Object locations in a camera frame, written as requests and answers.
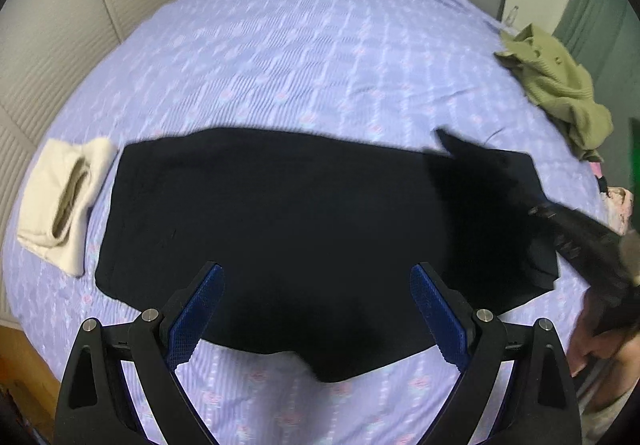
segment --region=green curtain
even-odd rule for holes
[[[591,73],[614,131],[598,152],[612,186],[630,186],[629,117],[640,118],[640,20],[627,0],[569,0],[554,32]]]

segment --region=human hand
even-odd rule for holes
[[[609,374],[600,382],[598,391],[588,406],[590,411],[608,407],[633,388],[640,377],[640,334],[629,337],[625,330],[611,330],[593,335],[594,298],[587,291],[571,335],[566,358],[575,377],[587,364],[589,355],[599,359],[614,358]]]

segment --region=cream towel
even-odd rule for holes
[[[87,212],[117,149],[107,138],[84,146],[47,140],[24,188],[18,241],[67,275],[84,273]]]

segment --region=patterned bedsheet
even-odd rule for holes
[[[177,0],[144,22],[76,89],[47,133],[129,142],[209,126],[300,130],[401,148],[436,148],[447,125],[501,149],[529,152],[550,197],[601,216],[588,164],[492,55],[499,25],[466,0]],[[90,217],[86,273],[72,279],[17,243],[17,208],[3,266],[14,314],[62,378],[79,325],[137,312],[95,287],[110,208],[111,169]],[[556,290],[505,316],[553,320],[567,342],[584,285],[564,263]],[[162,436],[135,370],[125,364],[151,439]],[[457,370],[437,348],[336,384],[290,353],[259,356],[201,341],[177,375],[227,444],[413,444]],[[486,436],[506,387],[503,368],[476,432]]]

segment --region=blue gripper pad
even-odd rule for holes
[[[414,297],[443,358],[449,364],[455,364],[462,372],[470,360],[468,332],[422,266],[428,266],[428,264],[415,265],[411,269],[409,276],[411,295]],[[442,288],[446,288],[442,281],[438,281],[442,283]]]
[[[224,272],[213,265],[168,332],[164,362],[171,371],[189,362],[225,289]]]

